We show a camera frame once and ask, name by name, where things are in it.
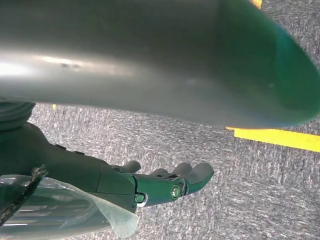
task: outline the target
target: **screw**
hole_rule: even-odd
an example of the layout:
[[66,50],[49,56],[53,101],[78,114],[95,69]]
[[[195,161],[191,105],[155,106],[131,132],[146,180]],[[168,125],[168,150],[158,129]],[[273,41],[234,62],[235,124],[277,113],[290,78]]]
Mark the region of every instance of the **screw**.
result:
[[141,194],[136,194],[134,197],[134,201],[136,201],[137,203],[142,203],[143,202],[143,200],[145,200],[145,196]]
[[174,185],[171,191],[171,196],[173,200],[177,200],[181,195],[181,189],[179,186]]

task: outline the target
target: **gray carpet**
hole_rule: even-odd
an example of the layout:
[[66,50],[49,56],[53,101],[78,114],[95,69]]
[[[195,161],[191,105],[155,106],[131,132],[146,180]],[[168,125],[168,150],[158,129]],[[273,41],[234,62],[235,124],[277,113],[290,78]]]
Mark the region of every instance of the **gray carpet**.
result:
[[[320,0],[264,0],[320,67]],[[131,240],[320,239],[320,154],[237,139],[232,131],[107,109],[37,105],[31,122],[51,143],[149,173],[206,161],[215,176],[174,203],[140,208]],[[320,135],[320,119],[295,131]],[[112,232],[82,240],[115,240]]]

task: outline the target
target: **yellow tape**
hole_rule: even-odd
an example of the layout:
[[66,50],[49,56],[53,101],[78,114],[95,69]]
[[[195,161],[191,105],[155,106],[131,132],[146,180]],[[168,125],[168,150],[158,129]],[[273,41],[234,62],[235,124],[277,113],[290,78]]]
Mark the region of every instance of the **yellow tape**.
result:
[[263,4],[263,0],[251,0],[251,3],[256,5],[258,9],[261,9],[261,5]]
[[279,129],[242,129],[232,127],[227,127],[226,129],[234,130],[234,136],[237,138],[320,153],[320,136],[318,135]]

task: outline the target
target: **metal cylinder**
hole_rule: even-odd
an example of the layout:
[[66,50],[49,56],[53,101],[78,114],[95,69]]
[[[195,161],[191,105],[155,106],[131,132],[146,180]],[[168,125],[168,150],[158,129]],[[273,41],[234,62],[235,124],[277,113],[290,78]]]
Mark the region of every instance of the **metal cylinder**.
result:
[[2,0],[0,98],[191,122],[315,117],[315,66],[247,0]]

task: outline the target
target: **clear plastic wrap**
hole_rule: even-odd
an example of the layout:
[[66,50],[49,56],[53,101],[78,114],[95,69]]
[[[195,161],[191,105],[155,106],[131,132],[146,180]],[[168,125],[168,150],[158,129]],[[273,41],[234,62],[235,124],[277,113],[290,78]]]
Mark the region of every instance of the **clear plastic wrap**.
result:
[[[23,192],[30,176],[0,177],[0,209]],[[137,229],[134,213],[75,186],[43,178],[35,192],[0,227],[0,240],[57,240],[112,228],[126,238]]]

